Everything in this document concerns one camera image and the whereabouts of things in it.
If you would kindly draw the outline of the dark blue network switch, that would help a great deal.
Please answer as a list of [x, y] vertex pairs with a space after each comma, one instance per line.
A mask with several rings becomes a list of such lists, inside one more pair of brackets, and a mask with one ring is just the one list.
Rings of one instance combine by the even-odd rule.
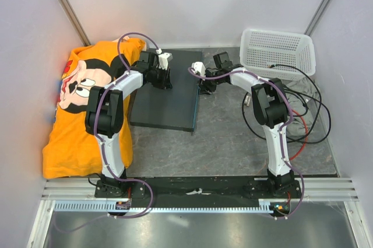
[[199, 79], [188, 72], [192, 63], [202, 61], [200, 50], [165, 49], [169, 62], [171, 89], [146, 84], [134, 97], [129, 123], [137, 127], [194, 132], [199, 101]]

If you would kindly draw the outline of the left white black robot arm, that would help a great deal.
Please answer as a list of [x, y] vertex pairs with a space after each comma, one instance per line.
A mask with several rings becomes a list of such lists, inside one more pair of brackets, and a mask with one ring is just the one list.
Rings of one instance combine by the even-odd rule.
[[111, 179], [108, 191], [114, 197], [123, 197], [128, 191], [125, 165], [119, 147], [119, 132], [124, 124], [124, 100], [137, 89], [149, 83], [163, 90], [172, 88], [170, 81], [171, 53], [145, 51], [138, 61], [108, 85], [90, 90], [86, 110], [86, 132], [96, 137], [103, 164], [102, 174]]

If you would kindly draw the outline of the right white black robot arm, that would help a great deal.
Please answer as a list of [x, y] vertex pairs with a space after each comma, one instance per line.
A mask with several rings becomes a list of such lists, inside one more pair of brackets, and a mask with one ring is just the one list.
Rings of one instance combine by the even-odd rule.
[[218, 62], [215, 71], [206, 69], [202, 62], [194, 62], [188, 71], [200, 79], [207, 90], [214, 91], [221, 83], [237, 86], [251, 95], [254, 116], [265, 132], [268, 148], [267, 191], [281, 197], [288, 190], [286, 180], [294, 174], [287, 151], [286, 127], [293, 120], [291, 107], [280, 79], [267, 79], [230, 61]]

